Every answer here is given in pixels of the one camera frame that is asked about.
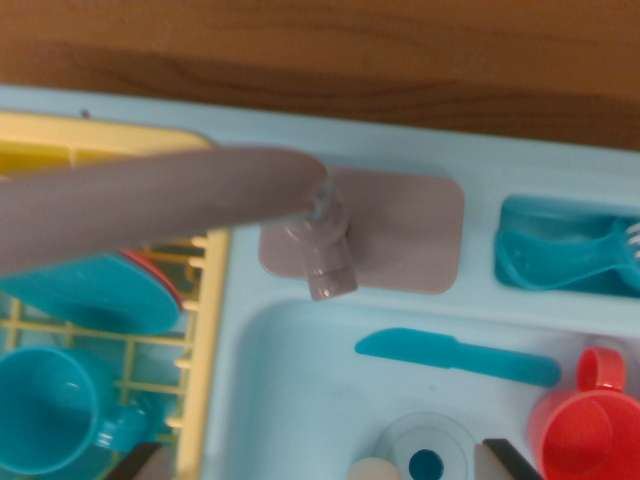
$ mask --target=yellow dish rack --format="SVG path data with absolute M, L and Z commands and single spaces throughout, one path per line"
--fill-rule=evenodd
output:
M 24 173 L 77 166 L 113 159 L 181 149 L 212 148 L 202 137 L 175 130 L 99 122 L 88 119 L 48 117 L 0 112 L 0 176 L 14 177 Z M 212 231 L 202 236 L 178 240 L 168 245 L 149 246 L 142 254 L 159 268 L 176 268 L 185 285 L 181 290 L 182 305 L 188 314 L 184 332 L 176 335 L 120 335 L 75 326 L 69 322 L 52 324 L 27 320 L 24 305 L 13 299 L 8 318 L 0 319 L 9 351 L 20 344 L 21 332 L 39 331 L 61 335 L 64 344 L 74 345 L 78 337 L 117 340 L 124 343 L 122 378 L 116 382 L 120 400 L 128 401 L 134 390 L 177 397 L 177 409 L 166 423 L 171 434 L 159 440 L 176 449 L 176 475 L 179 480 L 196 480 L 205 435 L 220 307 L 229 247 L 227 231 Z M 178 385 L 136 381 L 132 372 L 139 345 L 179 347 L 183 355 L 175 360 L 180 369 Z M 120 460 L 114 454 L 102 478 Z

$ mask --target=blue cup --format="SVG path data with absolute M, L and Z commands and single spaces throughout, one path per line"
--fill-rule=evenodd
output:
M 20 348 L 0 360 L 0 467 L 25 475 L 71 464 L 92 444 L 129 451 L 163 419 L 151 396 L 116 402 L 109 367 L 94 355 Z

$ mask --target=wooden surface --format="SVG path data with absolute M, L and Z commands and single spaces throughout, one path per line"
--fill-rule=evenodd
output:
M 640 150 L 640 2 L 5 0 L 0 82 Z

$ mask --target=faucet spout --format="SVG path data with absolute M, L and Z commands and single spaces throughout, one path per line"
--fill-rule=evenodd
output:
M 355 289 L 355 275 L 346 216 L 329 184 L 316 158 L 274 148 L 173 152 L 20 177 L 0 186 L 0 275 L 284 218 L 313 297 L 330 298 Z
M 331 189 L 312 218 L 287 227 L 298 245 L 313 300 L 326 300 L 358 288 L 347 244 L 349 216 Z

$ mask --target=beige round object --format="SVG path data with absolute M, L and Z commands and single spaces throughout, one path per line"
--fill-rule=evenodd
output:
M 402 480 L 400 470 L 393 463 L 376 457 L 363 458 L 353 464 L 347 480 Z

